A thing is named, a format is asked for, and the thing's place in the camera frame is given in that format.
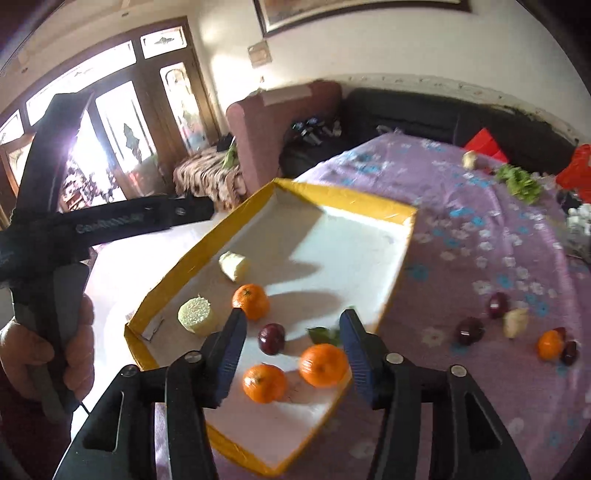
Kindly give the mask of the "person left hand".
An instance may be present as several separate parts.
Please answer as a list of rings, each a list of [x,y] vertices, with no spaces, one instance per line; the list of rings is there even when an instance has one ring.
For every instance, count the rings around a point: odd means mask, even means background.
[[[65,347],[67,367],[65,386],[82,401],[94,383],[94,307],[84,294],[79,310],[76,335]],[[1,364],[12,387],[25,399],[40,400],[40,394],[29,374],[29,367],[47,364],[54,357],[53,347],[35,332],[15,320],[1,330]]]

